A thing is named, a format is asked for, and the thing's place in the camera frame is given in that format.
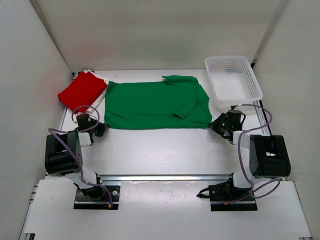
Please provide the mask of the white t shirt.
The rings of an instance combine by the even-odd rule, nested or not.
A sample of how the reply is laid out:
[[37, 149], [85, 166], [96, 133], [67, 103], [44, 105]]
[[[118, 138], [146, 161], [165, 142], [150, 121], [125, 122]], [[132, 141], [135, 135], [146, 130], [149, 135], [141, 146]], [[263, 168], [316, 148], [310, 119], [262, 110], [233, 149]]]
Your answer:
[[75, 83], [75, 96], [72, 99], [72, 110], [75, 113], [92, 113], [106, 95], [110, 79], [96, 71], [79, 71], [72, 81]]

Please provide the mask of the red t shirt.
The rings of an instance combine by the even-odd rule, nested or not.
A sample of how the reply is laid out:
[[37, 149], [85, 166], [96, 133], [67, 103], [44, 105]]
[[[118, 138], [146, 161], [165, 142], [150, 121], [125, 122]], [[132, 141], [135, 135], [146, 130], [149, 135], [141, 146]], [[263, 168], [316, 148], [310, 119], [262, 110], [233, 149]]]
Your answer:
[[93, 109], [87, 106], [96, 108], [94, 103], [99, 105], [97, 100], [103, 98], [107, 87], [107, 81], [85, 70], [81, 71], [72, 83], [58, 94], [58, 99], [75, 114], [85, 113], [87, 110], [92, 112]]

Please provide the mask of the green t shirt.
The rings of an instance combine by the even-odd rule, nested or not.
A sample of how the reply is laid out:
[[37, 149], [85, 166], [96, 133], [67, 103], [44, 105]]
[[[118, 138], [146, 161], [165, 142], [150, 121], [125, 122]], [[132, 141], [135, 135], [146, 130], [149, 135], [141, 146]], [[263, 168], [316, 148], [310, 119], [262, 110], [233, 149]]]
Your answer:
[[157, 82], [111, 81], [104, 122], [119, 130], [205, 129], [212, 121], [209, 100], [193, 76], [168, 75]]

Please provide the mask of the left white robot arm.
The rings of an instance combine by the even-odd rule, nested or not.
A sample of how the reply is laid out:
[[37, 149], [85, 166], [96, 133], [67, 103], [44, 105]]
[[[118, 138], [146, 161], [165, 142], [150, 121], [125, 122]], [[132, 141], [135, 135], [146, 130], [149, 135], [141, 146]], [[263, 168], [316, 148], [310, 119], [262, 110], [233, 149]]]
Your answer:
[[105, 194], [105, 188], [101, 177], [85, 166], [82, 148], [93, 145], [95, 138], [102, 137], [110, 125], [88, 113], [77, 115], [75, 120], [77, 127], [74, 130], [48, 129], [45, 170], [49, 175], [71, 180], [81, 191], [87, 190], [93, 200], [100, 200]]

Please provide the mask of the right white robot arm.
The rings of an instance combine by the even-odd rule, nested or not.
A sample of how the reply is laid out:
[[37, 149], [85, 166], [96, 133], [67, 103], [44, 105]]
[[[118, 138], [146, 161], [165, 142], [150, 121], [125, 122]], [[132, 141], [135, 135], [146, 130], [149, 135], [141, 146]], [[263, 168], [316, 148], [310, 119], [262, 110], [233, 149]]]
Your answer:
[[287, 177], [291, 163], [282, 135], [252, 134], [243, 130], [246, 115], [231, 109], [208, 125], [215, 133], [237, 146], [240, 171], [231, 174], [232, 183], [224, 193], [230, 200], [238, 199], [243, 189], [249, 189], [263, 180]]

